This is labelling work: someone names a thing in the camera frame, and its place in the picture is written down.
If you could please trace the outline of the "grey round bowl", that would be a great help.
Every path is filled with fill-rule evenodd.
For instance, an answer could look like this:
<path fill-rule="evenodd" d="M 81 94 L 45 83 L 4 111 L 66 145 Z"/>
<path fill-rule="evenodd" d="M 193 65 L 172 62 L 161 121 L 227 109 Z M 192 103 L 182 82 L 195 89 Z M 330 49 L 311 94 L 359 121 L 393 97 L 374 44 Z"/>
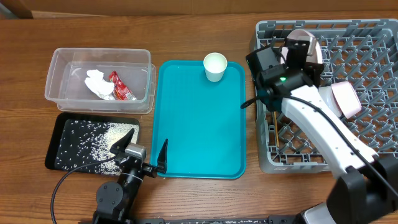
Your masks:
<path fill-rule="evenodd" d="M 333 91 L 331 86 L 323 86 L 318 89 L 318 92 L 323 99 L 323 101 L 326 103 L 326 105 L 329 107 L 329 109 L 339 118 L 343 115 L 340 107 L 337 104 L 337 101 L 335 100 L 335 97 L 333 95 Z"/>

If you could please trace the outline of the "red snack wrapper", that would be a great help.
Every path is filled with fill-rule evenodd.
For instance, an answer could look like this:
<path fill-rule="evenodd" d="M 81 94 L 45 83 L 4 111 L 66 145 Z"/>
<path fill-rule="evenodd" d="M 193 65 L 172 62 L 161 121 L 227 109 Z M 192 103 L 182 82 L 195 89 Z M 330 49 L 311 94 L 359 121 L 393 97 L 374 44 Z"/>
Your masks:
<path fill-rule="evenodd" d="M 113 95 L 117 100 L 136 100 L 132 91 L 123 83 L 116 71 L 112 71 L 109 80 L 114 83 Z"/>

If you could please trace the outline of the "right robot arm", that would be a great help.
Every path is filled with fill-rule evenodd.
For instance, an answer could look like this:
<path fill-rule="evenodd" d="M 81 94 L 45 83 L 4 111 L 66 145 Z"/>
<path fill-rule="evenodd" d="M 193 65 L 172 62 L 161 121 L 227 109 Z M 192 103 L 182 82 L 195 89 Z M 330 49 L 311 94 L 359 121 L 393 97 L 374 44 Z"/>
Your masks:
<path fill-rule="evenodd" d="M 322 62 L 313 37 L 284 40 L 287 54 L 271 46 L 246 55 L 254 98 L 292 120 L 321 153 L 336 183 L 326 202 L 297 214 L 294 223 L 371 223 L 397 211 L 397 159 L 379 157 L 337 117 L 318 92 Z"/>

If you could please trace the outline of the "white tissue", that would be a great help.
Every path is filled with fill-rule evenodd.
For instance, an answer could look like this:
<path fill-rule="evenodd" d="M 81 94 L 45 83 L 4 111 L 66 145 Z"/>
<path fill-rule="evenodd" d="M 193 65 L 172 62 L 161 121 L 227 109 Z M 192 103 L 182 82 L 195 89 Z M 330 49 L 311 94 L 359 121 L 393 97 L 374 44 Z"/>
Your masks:
<path fill-rule="evenodd" d="M 99 70 L 88 70 L 86 72 L 85 85 L 96 96 L 102 100 L 115 100 L 113 96 L 114 83 L 104 79 L 104 73 Z"/>

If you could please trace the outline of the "pink round plate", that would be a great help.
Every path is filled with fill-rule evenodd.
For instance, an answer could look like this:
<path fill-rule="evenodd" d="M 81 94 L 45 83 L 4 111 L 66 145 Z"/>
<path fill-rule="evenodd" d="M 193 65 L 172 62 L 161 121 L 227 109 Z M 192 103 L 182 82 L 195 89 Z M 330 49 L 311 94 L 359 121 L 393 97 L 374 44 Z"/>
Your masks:
<path fill-rule="evenodd" d="M 304 67 L 306 63 L 322 63 L 322 50 L 318 40 L 315 36 L 305 29 L 295 29 L 288 36 L 288 39 L 299 40 L 300 37 L 311 37 L 312 42 L 308 48 L 310 54 L 305 57 L 305 61 L 299 60 L 297 64 L 299 67 Z"/>

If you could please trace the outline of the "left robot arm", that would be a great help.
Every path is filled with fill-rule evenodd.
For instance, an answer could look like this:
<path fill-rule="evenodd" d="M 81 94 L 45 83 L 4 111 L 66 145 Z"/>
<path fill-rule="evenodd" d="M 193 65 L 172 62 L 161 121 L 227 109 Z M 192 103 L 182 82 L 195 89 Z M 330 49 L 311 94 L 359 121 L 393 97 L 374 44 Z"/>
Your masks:
<path fill-rule="evenodd" d="M 110 148 L 115 155 L 116 166 L 121 168 L 118 180 L 109 181 L 100 186 L 96 192 L 97 208 L 92 223 L 134 223 L 130 211 L 144 177 L 157 177 L 158 173 L 167 171 L 167 147 L 165 140 L 157 158 L 157 164 L 145 163 L 146 149 L 133 143 L 134 130 L 116 141 Z"/>

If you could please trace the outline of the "wooden chopstick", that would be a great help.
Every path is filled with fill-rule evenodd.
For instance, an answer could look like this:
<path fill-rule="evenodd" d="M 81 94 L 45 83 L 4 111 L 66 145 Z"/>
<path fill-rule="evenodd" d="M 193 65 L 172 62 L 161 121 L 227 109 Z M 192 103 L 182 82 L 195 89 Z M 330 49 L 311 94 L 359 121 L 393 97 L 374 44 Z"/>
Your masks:
<path fill-rule="evenodd" d="M 276 111 L 272 114 L 273 122 L 274 122 L 274 132 L 275 132 L 275 144 L 277 148 L 279 148 L 279 134 L 278 134 L 278 125 L 277 125 L 277 113 Z"/>

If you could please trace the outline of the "pink small bowl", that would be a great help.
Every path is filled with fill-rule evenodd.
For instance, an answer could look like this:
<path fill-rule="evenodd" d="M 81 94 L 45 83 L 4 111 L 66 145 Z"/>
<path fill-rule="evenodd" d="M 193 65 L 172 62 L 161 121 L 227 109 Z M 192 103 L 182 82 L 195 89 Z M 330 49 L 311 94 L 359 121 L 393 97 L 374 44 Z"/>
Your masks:
<path fill-rule="evenodd" d="M 351 118 L 361 111 L 361 102 L 350 82 L 334 83 L 331 90 L 345 118 Z"/>

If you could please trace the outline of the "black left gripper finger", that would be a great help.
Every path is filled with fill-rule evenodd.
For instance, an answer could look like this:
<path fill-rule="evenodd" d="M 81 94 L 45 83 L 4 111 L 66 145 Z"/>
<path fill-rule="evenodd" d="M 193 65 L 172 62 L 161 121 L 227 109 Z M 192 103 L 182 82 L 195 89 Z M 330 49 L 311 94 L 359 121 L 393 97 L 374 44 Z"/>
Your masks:
<path fill-rule="evenodd" d="M 134 135 L 134 129 L 131 129 L 125 136 L 120 140 L 116 141 L 110 148 L 110 152 L 117 155 L 120 152 L 125 152 L 125 149 L 131 143 L 131 139 Z"/>
<path fill-rule="evenodd" d="M 167 171 L 167 148 L 168 148 L 168 139 L 166 139 L 162 145 L 162 148 L 159 152 L 159 156 L 157 158 L 157 171 L 165 174 Z"/>

